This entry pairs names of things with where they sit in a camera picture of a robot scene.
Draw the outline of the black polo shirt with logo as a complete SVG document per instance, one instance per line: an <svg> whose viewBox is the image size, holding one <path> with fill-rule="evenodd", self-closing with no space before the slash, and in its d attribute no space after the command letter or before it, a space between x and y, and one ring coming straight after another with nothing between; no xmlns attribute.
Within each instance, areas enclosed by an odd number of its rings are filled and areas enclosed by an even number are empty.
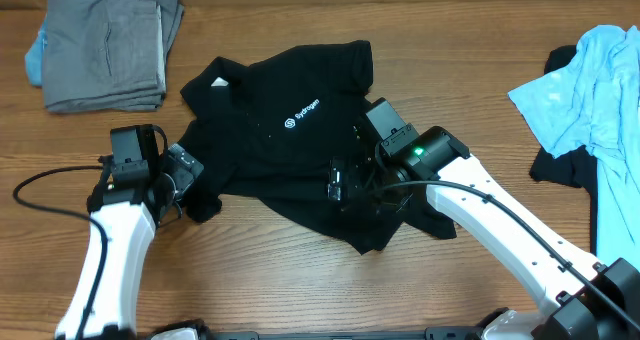
<svg viewBox="0 0 640 340"><path fill-rule="evenodd" d="M194 118L179 143L204 165L183 199L187 215L206 222L231 194L360 253L382 250L402 224L454 238L453 221L416 200L407 215L327 212L330 160L364 157L354 126L373 68L366 40L300 45L250 65L214 59L181 91Z"/></svg>

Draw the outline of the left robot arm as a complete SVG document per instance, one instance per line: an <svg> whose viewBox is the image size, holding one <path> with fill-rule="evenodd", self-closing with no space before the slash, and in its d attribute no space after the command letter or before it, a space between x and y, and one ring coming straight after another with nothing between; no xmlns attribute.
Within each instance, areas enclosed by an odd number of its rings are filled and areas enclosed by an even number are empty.
<svg viewBox="0 0 640 340"><path fill-rule="evenodd" d="M144 261L162 218L179 207L204 167L156 125L111 130L87 200L90 238L57 339L133 339Z"/></svg>

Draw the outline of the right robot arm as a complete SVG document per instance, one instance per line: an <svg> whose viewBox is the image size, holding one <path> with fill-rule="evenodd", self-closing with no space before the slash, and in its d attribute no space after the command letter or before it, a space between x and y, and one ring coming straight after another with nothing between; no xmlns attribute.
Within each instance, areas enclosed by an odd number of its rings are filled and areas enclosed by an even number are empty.
<svg viewBox="0 0 640 340"><path fill-rule="evenodd" d="M536 309L497 309L471 327L428 328L428 339L636 339L639 272L619 258L606 265L564 239L504 190L469 148L433 126L420 133L381 98L358 119L364 147L355 163L330 162L327 196L360 197L398 211L427 203L463 227L524 287Z"/></svg>

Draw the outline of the folded grey trousers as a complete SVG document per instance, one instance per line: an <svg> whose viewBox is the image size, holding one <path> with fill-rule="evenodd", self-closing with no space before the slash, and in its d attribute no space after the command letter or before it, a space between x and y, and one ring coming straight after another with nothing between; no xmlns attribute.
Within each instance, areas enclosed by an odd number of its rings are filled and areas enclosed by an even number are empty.
<svg viewBox="0 0 640 340"><path fill-rule="evenodd" d="M44 104L53 113L154 111L180 0L47 0Z"/></svg>

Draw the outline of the folded blue garment under trousers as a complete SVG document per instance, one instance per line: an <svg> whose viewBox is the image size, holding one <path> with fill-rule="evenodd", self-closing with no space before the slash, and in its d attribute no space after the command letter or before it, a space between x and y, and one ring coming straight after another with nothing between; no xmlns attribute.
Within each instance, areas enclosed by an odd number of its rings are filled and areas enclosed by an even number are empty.
<svg viewBox="0 0 640 340"><path fill-rule="evenodd" d="M27 79L32 86L42 86L42 65L47 46L47 21L41 24L36 39L24 56Z"/></svg>

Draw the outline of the black garment under blue shirt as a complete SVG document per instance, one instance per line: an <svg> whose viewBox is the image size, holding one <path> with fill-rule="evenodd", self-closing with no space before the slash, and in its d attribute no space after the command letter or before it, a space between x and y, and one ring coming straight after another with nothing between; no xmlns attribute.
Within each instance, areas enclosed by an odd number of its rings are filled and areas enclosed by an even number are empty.
<svg viewBox="0 0 640 340"><path fill-rule="evenodd" d="M543 147L539 149L529 170L536 181L548 181L573 188L583 188L590 197L589 247L592 254L597 250L598 186L597 159L585 146L580 146L554 158Z"/></svg>

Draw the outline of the light blue t-shirt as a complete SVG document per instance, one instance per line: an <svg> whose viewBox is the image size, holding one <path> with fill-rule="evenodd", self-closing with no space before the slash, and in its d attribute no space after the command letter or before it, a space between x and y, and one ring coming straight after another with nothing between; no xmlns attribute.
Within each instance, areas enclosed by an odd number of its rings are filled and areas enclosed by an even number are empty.
<svg viewBox="0 0 640 340"><path fill-rule="evenodd" d="M568 64L508 94L542 148L596 160L596 255L639 263L639 30L598 25Z"/></svg>

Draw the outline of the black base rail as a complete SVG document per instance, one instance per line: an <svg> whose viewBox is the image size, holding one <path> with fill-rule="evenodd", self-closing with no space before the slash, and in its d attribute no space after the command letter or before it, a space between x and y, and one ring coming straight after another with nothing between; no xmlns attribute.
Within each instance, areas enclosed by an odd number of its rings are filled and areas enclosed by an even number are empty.
<svg viewBox="0 0 640 340"><path fill-rule="evenodd" d="M466 340L480 339L485 330L477 326L435 326L421 331L312 332L266 334L255 331L213 331L201 320L175 323L144 336L144 339L199 340Z"/></svg>

